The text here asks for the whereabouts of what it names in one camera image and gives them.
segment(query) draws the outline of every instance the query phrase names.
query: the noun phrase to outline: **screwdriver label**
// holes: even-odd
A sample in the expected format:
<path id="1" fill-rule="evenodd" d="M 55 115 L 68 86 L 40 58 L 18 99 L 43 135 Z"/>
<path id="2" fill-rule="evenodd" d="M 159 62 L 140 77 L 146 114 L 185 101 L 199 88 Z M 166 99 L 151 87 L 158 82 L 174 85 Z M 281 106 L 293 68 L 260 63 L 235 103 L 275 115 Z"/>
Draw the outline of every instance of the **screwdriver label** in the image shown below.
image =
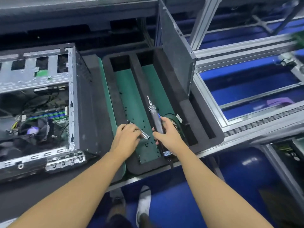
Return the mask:
<path id="1" fill-rule="evenodd" d="M 164 157 L 169 156 L 171 154 L 172 154 L 172 152 L 170 150 L 168 150 L 168 151 L 164 152 Z"/>

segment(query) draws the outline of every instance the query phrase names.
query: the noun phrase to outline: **electric screwdriver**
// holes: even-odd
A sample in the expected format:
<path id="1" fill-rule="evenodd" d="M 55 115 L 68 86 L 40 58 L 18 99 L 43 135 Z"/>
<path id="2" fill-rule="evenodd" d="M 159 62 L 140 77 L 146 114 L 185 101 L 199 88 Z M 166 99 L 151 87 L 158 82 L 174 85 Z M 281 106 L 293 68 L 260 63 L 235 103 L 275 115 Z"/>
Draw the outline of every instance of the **electric screwdriver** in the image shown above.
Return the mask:
<path id="1" fill-rule="evenodd" d="M 161 117 L 160 117 L 159 113 L 157 112 L 156 106 L 154 104 L 152 104 L 152 102 L 149 99 L 149 96 L 147 96 L 147 97 L 148 97 L 148 100 L 149 100 L 148 109 L 149 109 L 150 115 L 151 115 L 152 120 L 153 120 L 154 130 L 158 133 L 165 134 L 165 129 L 163 127 L 163 122 L 161 120 Z M 158 141 L 158 148 L 161 151 L 162 155 L 169 162 L 171 168 L 173 168 L 173 161 L 170 157 L 172 155 L 172 152 L 169 151 L 168 149 L 166 149 L 160 141 Z"/>

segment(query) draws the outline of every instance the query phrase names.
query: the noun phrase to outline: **shoe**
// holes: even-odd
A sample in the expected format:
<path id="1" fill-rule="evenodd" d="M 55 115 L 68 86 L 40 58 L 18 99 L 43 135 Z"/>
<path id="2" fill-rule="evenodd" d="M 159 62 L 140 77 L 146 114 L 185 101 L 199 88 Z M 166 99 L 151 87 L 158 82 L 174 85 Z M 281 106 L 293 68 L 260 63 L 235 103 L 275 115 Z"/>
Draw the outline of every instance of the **shoe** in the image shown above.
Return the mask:
<path id="1" fill-rule="evenodd" d="M 140 190 L 138 207 L 136 212 L 136 225 L 139 227 L 140 215 L 145 213 L 149 215 L 151 204 L 151 190 L 148 186 L 143 186 Z"/>
<path id="2" fill-rule="evenodd" d="M 112 207 L 106 221 L 108 222 L 110 218 L 116 214 L 121 214 L 122 216 L 126 217 L 126 200 L 123 196 L 121 188 L 110 191 L 110 197 L 112 198 Z"/>

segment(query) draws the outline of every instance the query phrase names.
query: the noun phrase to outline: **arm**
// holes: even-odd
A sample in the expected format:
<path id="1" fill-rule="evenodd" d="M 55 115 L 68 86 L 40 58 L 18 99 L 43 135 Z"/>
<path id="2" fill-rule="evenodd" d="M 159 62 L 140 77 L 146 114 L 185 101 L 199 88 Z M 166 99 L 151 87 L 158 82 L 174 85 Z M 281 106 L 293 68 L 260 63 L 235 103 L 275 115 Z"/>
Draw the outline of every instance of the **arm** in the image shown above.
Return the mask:
<path id="1" fill-rule="evenodd" d="M 21 215 L 9 228 L 85 228 L 141 132 L 134 124 L 117 128 L 110 152 Z"/>
<path id="2" fill-rule="evenodd" d="M 154 132 L 180 160 L 187 182 L 209 228 L 270 228 L 271 224 L 230 186 L 219 179 L 183 142 L 167 118 L 166 134 Z"/>

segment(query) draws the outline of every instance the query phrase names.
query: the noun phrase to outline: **hand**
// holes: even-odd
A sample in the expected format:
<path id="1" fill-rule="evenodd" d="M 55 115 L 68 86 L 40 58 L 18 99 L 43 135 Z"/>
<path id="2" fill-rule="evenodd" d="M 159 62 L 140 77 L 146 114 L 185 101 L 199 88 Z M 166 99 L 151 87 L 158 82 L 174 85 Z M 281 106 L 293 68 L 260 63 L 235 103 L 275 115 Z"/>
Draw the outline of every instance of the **hand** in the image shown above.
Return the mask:
<path id="1" fill-rule="evenodd" d="M 110 152 L 116 153 L 125 161 L 139 143 L 141 131 L 135 124 L 121 124 L 117 127 Z"/>
<path id="2" fill-rule="evenodd" d="M 153 132 L 153 136 L 156 140 L 161 141 L 161 143 L 170 150 L 174 155 L 178 156 L 179 152 L 187 147 L 186 143 L 181 139 L 180 134 L 172 124 L 169 118 L 161 117 L 163 121 L 163 126 L 166 130 L 165 134 L 158 132 Z"/>

